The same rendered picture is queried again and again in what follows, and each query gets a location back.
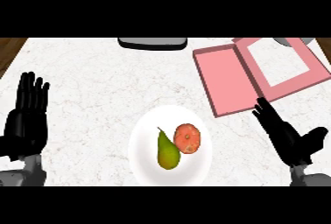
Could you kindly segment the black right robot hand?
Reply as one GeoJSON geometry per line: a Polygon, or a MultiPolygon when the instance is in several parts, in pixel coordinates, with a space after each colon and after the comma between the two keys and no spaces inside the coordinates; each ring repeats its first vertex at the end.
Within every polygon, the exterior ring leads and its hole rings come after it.
{"type": "Polygon", "coordinates": [[[311,156],[324,149],[329,129],[317,127],[302,136],[264,97],[255,104],[253,115],[264,126],[283,162],[290,167],[311,165],[314,163],[311,156]]]}

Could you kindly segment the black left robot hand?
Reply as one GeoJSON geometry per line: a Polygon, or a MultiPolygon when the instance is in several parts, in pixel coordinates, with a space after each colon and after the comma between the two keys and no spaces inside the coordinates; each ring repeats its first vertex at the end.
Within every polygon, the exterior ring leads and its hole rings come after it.
{"type": "Polygon", "coordinates": [[[10,112],[0,136],[0,157],[12,161],[41,154],[48,145],[49,83],[33,72],[23,73],[15,109],[10,112]]]}

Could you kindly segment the pink cardboard box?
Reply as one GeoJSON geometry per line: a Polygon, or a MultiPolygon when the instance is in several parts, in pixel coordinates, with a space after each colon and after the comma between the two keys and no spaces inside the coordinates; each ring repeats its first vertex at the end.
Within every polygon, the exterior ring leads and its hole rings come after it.
{"type": "Polygon", "coordinates": [[[193,51],[216,117],[253,109],[259,97],[273,102],[331,80],[331,72],[308,45],[295,41],[292,47],[308,65],[308,71],[273,86],[249,51],[259,40],[261,38],[236,38],[233,44],[193,51]]]}

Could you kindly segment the white round plate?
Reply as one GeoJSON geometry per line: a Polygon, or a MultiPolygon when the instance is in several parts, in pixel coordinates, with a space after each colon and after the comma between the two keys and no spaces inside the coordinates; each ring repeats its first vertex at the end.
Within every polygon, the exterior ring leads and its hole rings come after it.
{"type": "Polygon", "coordinates": [[[144,186],[197,186],[212,167],[213,143],[203,119],[166,105],[140,119],[129,140],[129,163],[144,186]]]}

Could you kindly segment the green pear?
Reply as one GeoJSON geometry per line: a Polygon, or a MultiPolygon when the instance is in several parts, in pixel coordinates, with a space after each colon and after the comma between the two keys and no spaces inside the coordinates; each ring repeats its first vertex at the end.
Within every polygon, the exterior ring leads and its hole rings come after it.
{"type": "Polygon", "coordinates": [[[172,170],[181,162],[181,151],[172,140],[169,139],[166,132],[160,130],[159,136],[159,164],[166,170],[172,170]]]}

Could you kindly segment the orange round fruit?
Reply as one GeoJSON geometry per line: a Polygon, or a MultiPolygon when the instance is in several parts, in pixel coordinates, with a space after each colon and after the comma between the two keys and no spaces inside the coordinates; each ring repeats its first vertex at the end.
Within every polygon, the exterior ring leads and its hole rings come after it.
{"type": "Polygon", "coordinates": [[[182,124],[175,131],[174,143],[184,154],[193,154],[202,146],[202,132],[190,123],[182,124]]]}

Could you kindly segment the grey round object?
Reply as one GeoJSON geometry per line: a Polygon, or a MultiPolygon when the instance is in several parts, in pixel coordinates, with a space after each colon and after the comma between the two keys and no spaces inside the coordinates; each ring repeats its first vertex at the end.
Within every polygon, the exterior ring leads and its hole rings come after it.
{"type": "Polygon", "coordinates": [[[295,41],[301,41],[305,45],[308,45],[315,38],[274,38],[274,40],[283,46],[292,47],[295,41]]]}

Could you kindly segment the dark grey flat appliance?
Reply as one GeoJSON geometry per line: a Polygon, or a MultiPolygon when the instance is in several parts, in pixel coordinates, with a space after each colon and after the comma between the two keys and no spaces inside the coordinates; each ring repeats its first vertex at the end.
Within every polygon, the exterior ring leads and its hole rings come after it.
{"type": "Polygon", "coordinates": [[[150,51],[176,51],[188,45],[187,38],[119,38],[122,47],[150,51]]]}

